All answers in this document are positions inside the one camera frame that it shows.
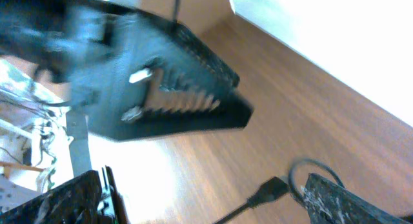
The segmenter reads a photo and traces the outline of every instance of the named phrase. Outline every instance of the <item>white wall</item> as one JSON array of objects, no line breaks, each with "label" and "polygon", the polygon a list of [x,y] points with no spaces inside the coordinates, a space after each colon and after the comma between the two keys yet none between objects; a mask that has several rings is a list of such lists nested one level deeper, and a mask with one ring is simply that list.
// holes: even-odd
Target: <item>white wall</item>
[{"label": "white wall", "polygon": [[413,126],[413,0],[232,0],[235,10]]}]

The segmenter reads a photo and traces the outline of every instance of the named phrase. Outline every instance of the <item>black wire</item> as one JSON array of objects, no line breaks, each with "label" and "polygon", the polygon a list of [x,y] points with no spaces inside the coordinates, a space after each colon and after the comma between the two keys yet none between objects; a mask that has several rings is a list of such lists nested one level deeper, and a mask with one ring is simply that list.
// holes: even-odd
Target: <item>black wire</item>
[{"label": "black wire", "polygon": [[[43,158],[43,152],[48,154],[50,157],[53,158],[52,165],[56,164],[57,158],[53,153],[51,153],[49,151],[48,147],[50,146],[50,144],[53,143],[55,137],[56,137],[56,135],[53,132],[50,132],[49,135],[47,136],[47,138],[45,139],[45,141],[43,142],[43,140],[42,140],[42,142],[41,142],[42,144],[41,144],[41,147],[40,147],[42,158]],[[56,169],[53,168],[49,172],[49,174],[47,175],[47,181],[48,181],[47,190],[50,190],[54,186],[54,183],[52,182],[52,175],[54,175],[55,172],[56,172]]]},{"label": "black wire", "polygon": [[20,160],[18,160],[16,157],[14,157],[13,155],[11,155],[11,153],[7,150],[7,149],[5,149],[5,148],[3,148],[3,147],[0,147],[0,149],[1,150],[4,150],[7,154],[8,154],[8,156],[10,156],[12,159],[14,159],[14,160],[16,160],[19,164],[23,164],[22,162],[20,162]]},{"label": "black wire", "polygon": [[178,22],[179,7],[181,0],[175,0],[174,13],[172,14],[172,21],[176,24]]},{"label": "black wire", "polygon": [[293,164],[291,164],[290,170],[288,170],[288,185],[290,187],[291,196],[301,206],[303,206],[303,207],[305,206],[304,197],[303,197],[303,195],[301,195],[301,193],[297,189],[296,180],[294,179],[294,175],[296,173],[296,169],[298,168],[298,166],[304,165],[304,164],[315,165],[319,168],[322,168],[322,169],[326,170],[336,180],[337,184],[340,187],[345,188],[343,182],[340,179],[340,177],[329,166],[327,166],[324,163],[322,163],[320,161],[317,161],[315,159],[308,159],[308,158],[297,159],[297,160],[295,160],[295,162],[293,162]]},{"label": "black wire", "polygon": [[245,203],[244,205],[238,207],[238,209],[232,211],[230,214],[225,216],[224,218],[220,219],[219,221],[215,222],[214,224],[224,224],[229,222],[231,219],[234,217],[238,216],[240,213],[246,211],[246,209],[250,208],[250,205],[248,203]]},{"label": "black wire", "polygon": [[24,105],[20,105],[20,104],[17,104],[17,103],[11,102],[11,101],[7,101],[7,100],[0,100],[0,103],[7,103],[7,104],[9,104],[9,105],[13,105],[13,106],[15,106],[15,107],[18,107],[18,108],[22,108],[22,109],[24,109],[24,110],[27,110],[27,111],[29,111],[29,112],[31,112],[31,113],[39,116],[39,117],[45,118],[45,117],[42,116],[39,112],[37,112],[38,110],[36,110],[36,109],[34,109],[34,108],[30,108],[30,107],[27,107],[27,106],[24,106]]},{"label": "black wire", "polygon": [[46,153],[50,157],[52,157],[53,159],[56,159],[56,156],[54,154],[50,153],[49,149],[48,149],[50,144],[53,143],[56,135],[53,132],[51,132],[49,134],[50,134],[50,136],[48,136],[46,139],[43,139],[43,136],[45,136],[45,135],[42,134],[42,140],[40,140],[40,161],[35,165],[35,167],[39,166],[43,162],[43,153]]},{"label": "black wire", "polygon": [[46,105],[48,107],[69,107],[72,105],[71,101],[64,101],[60,103],[47,103],[46,101],[38,101],[42,105]]}]

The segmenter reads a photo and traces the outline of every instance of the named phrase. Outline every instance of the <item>blurry black object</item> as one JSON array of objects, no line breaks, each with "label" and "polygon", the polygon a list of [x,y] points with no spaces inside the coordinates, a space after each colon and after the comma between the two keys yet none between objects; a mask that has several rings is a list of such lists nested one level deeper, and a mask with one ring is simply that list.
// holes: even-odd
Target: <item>blurry black object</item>
[{"label": "blurry black object", "polygon": [[[53,82],[70,82],[69,102],[39,102],[75,107],[92,132],[116,140],[243,128],[252,115],[228,65],[185,26],[142,10],[0,0],[0,54],[37,63],[35,77],[47,69]],[[146,80],[130,82],[145,70]]]}]

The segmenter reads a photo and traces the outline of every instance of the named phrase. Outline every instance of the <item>silver screw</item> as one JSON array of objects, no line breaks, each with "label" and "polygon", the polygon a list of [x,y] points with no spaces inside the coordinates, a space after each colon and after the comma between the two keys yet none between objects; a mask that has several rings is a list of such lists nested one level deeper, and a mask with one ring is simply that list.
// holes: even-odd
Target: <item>silver screw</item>
[{"label": "silver screw", "polygon": [[126,123],[133,123],[139,118],[143,116],[143,111],[141,107],[134,107],[131,108],[130,110],[126,111],[123,115],[121,120],[126,122]]},{"label": "silver screw", "polygon": [[149,68],[144,68],[133,73],[129,77],[129,83],[134,84],[140,81],[146,81],[149,77],[152,76],[152,71]]}]

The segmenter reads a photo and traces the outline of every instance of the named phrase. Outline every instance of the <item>black plug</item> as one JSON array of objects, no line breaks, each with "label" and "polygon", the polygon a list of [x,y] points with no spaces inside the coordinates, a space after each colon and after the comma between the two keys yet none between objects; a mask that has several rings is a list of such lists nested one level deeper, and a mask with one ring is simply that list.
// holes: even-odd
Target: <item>black plug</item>
[{"label": "black plug", "polygon": [[288,191],[288,185],[282,179],[273,177],[263,183],[258,191],[247,200],[247,203],[250,208],[254,209],[258,205],[276,201],[287,194]]},{"label": "black plug", "polygon": [[280,178],[273,177],[267,182],[263,183],[258,191],[247,199],[247,202],[238,209],[232,211],[230,214],[215,222],[215,224],[227,223],[238,214],[244,212],[248,208],[256,208],[258,205],[276,201],[278,198],[284,196],[289,192],[289,186]]}]

